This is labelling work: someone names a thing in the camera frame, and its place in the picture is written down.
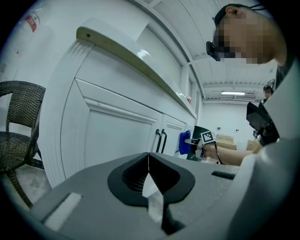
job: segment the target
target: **person's arm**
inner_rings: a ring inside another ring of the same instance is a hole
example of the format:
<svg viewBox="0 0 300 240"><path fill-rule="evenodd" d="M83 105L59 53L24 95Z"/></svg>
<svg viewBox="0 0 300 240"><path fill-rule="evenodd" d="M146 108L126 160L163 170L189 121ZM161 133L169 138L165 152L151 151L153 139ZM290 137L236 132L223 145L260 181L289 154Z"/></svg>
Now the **person's arm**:
<svg viewBox="0 0 300 240"><path fill-rule="evenodd" d="M259 144L253 151L247 150L247 151L236 151L226 148L217 148L217 152L219 154L219 157L222 161L222 163L225 163L227 165L235 165L240 166L245 156L250 154L256 154L260 151L260 149L263 148L261 144ZM203 150L205 151L204 157L211 157L213 159L218 160L216 147L212 144L206 144L203 147Z"/></svg>

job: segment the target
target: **ceiling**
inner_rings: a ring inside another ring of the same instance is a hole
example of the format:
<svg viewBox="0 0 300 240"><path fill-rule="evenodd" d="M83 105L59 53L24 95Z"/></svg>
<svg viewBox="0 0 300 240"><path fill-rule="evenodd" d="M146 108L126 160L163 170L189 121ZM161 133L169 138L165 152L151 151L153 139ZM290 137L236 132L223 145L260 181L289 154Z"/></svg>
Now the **ceiling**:
<svg viewBox="0 0 300 240"><path fill-rule="evenodd" d="M245 91L245 99L262 100L263 86L275 79L276 62L235 67L216 62L206 54L205 43L212 41L215 24L212 18L221 7L229 3L247 6L257 4L254 0L144 0L160 13L174 28L194 61L191 63L203 86L206 101L236 100L234 96L221 95L223 90Z"/></svg>

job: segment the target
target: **red sign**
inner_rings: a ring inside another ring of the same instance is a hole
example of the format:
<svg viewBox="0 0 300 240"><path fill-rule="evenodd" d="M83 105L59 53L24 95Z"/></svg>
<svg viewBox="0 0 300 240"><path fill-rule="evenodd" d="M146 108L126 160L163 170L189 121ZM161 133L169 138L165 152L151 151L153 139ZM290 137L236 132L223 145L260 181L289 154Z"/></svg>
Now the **red sign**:
<svg viewBox="0 0 300 240"><path fill-rule="evenodd" d="M32 16L30 15L26 16L25 21L28 22L28 24L30 25L32 32L34 32L37 29L37 24L33 20Z"/></svg>

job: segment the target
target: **blue object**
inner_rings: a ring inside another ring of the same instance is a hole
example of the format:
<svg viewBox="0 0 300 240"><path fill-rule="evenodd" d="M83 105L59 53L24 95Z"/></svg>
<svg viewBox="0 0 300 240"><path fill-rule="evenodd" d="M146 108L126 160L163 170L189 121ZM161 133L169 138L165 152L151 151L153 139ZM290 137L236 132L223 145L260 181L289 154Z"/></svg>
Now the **blue object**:
<svg viewBox="0 0 300 240"><path fill-rule="evenodd" d="M188 143L185 143L184 140L191 138L191 132L186 131L185 133L180 133L179 137L179 153L181 155L183 154L189 154L191 152L191 145Z"/></svg>

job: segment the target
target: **person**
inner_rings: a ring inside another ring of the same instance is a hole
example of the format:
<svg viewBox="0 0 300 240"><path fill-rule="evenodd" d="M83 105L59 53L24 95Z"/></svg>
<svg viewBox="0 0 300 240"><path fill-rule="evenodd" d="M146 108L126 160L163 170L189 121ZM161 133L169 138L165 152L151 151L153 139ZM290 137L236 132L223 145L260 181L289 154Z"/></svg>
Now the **person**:
<svg viewBox="0 0 300 240"><path fill-rule="evenodd" d="M213 43L217 49L236 53L245 58L247 63L263 64L271 60L277 62L275 89L278 88L289 71L295 55L288 50L280 28L272 18L268 18L250 7L241 4L228 4L221 8L214 18L216 31ZM204 157L220 159L227 165L240 165L249 154L258 153L260 149L277 140L278 133L273 126L266 133L269 142L261 138L255 150L235 151L206 144Z"/></svg>
<svg viewBox="0 0 300 240"><path fill-rule="evenodd" d="M265 99L263 99L262 101L259 102L258 108L261 109L262 111L264 111L265 113L268 113L266 111L266 109L264 108L264 104L267 102L267 100L271 97L272 93L273 93L273 89L271 86L269 85L265 85L263 87L263 93L265 96Z"/></svg>

